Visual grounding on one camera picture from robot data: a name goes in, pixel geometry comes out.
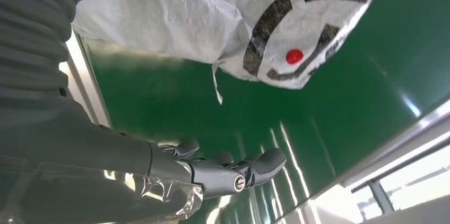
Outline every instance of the clear plastic cover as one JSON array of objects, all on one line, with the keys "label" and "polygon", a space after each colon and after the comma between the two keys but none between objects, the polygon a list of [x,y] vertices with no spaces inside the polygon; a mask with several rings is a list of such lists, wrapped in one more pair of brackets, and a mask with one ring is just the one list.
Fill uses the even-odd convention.
[{"label": "clear plastic cover", "polygon": [[200,186],[176,180],[46,164],[24,171],[5,161],[1,224],[161,223],[189,218],[203,201]]}]

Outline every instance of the green surface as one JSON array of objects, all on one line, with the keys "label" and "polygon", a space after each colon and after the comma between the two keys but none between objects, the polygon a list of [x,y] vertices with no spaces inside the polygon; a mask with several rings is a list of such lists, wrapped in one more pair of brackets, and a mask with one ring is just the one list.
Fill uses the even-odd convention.
[{"label": "green surface", "polygon": [[[306,193],[280,123],[310,194],[319,192],[449,98],[448,11],[448,0],[374,0],[341,50],[303,90],[219,72],[222,106],[210,65],[98,48],[96,41],[88,41],[87,49],[115,129],[154,141],[194,138],[201,156],[228,150],[236,158],[274,147],[273,129],[301,203]],[[275,185],[283,212],[291,211],[294,200],[283,172]],[[253,200],[257,223],[274,221],[273,195],[268,183],[253,196],[234,196],[218,220],[251,223]],[[205,223],[217,205],[218,200],[205,201],[186,223]]]}]

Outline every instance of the gray sleeve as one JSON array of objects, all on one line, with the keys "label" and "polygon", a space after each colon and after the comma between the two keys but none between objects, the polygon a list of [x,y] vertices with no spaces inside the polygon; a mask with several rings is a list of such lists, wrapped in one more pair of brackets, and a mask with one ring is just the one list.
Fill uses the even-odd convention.
[{"label": "gray sleeve", "polygon": [[80,0],[0,0],[0,156],[147,175],[145,141],[92,124],[59,95],[64,42]]}]

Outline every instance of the white plastic bag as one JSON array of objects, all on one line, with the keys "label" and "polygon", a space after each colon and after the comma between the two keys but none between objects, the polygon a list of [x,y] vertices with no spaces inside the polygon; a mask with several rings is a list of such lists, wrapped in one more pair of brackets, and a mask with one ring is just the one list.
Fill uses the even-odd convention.
[{"label": "white plastic bag", "polygon": [[80,35],[215,64],[246,80],[299,89],[371,0],[84,0]]}]

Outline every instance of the red circle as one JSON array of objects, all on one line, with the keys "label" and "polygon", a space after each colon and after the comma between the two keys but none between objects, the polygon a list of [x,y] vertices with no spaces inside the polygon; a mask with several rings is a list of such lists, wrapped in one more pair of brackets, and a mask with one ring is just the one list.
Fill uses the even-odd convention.
[{"label": "red circle", "polygon": [[299,62],[302,59],[303,59],[303,53],[299,49],[290,50],[286,54],[286,61],[289,64],[295,64],[295,63]]}]

